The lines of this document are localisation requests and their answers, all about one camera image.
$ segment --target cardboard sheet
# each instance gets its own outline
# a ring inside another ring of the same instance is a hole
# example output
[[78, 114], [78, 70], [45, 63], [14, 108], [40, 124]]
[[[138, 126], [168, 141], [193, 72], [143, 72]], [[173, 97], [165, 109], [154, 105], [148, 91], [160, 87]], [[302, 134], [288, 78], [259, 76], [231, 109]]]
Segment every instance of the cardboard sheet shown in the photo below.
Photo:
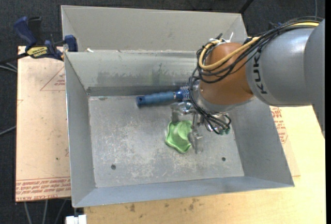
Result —
[[18, 61], [16, 201], [71, 196], [64, 63]]

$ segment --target yellow cable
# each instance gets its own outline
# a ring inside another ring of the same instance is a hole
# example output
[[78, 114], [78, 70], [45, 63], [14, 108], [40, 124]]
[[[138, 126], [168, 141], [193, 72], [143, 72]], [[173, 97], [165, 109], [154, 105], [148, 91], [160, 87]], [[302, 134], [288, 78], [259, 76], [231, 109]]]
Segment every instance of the yellow cable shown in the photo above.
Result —
[[[292, 25], [289, 25], [288, 27], [292, 27], [292, 26], [302, 26], [302, 25], [308, 25], [308, 26], [318, 26], [319, 22], [300, 22], [300, 23], [295, 23]], [[259, 39], [259, 37], [253, 37], [251, 41], [249, 41], [248, 43], [242, 45], [241, 47], [239, 47], [238, 49], [234, 50], [233, 52], [231, 52], [229, 55], [225, 56], [224, 58], [220, 59], [219, 61], [211, 64], [211, 65], [204, 65], [202, 62], [202, 58], [205, 55], [205, 53], [207, 52], [207, 49], [210, 48], [211, 46], [214, 46], [215, 44], [219, 43], [218, 41], [212, 41], [209, 42], [205, 48], [202, 50], [200, 57], [199, 57], [199, 67], [204, 69], [204, 70], [213, 70], [217, 67], [219, 67], [220, 65], [222, 65], [224, 62], [226, 62], [227, 60], [229, 60], [231, 57], [233, 57], [234, 55], [238, 54], [240, 51], [244, 50], [245, 48], [251, 46], [252, 44], [254, 44], [257, 40]]]
[[225, 61], [227, 61], [228, 59], [230, 59], [231, 57], [233, 57], [234, 55], [238, 54], [240, 51], [244, 50], [245, 48], [251, 46], [253, 43], [255, 43], [257, 40], [259, 39], [259, 37], [253, 37], [251, 41], [249, 41], [248, 43], [240, 46], [238, 49], [234, 50], [233, 52], [231, 52], [229, 55], [225, 56], [224, 58], [222, 58], [221, 60], [211, 64], [211, 65], [204, 65], [202, 62], [202, 58], [204, 56], [204, 54], [207, 52], [207, 49], [210, 48], [211, 46], [213, 46], [215, 43], [218, 43], [217, 41], [213, 41], [208, 43], [205, 48], [202, 50], [200, 57], [199, 57], [199, 67], [204, 69], [204, 70], [212, 70], [215, 69], [217, 67], [219, 67], [220, 65], [222, 65]]

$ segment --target green object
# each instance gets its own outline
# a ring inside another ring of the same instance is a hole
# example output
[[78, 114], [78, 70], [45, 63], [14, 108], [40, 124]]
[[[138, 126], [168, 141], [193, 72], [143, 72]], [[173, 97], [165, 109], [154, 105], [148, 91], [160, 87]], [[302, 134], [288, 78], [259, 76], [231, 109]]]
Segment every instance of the green object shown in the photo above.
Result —
[[189, 120], [183, 120], [175, 124], [170, 122], [165, 143], [180, 153], [187, 152], [191, 147], [191, 143], [187, 138], [188, 133], [192, 130], [191, 126], [192, 122]]

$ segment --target blue brush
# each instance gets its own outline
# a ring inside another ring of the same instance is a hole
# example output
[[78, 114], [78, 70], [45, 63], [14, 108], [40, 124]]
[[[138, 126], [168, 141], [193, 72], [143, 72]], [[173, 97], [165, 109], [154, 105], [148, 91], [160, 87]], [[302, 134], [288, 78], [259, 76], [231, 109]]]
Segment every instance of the blue brush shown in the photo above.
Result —
[[147, 104], [158, 104], [173, 100], [189, 100], [189, 86], [180, 87], [177, 92], [164, 92], [155, 93], [150, 95], [137, 96], [136, 102], [137, 106], [143, 106]]

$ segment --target white object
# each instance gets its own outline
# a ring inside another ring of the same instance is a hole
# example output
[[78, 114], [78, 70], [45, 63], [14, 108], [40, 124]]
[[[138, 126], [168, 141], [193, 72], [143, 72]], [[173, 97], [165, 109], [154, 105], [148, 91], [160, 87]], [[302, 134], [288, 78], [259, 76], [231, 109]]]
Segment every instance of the white object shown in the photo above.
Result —
[[86, 215], [68, 216], [66, 217], [66, 224], [87, 224]]

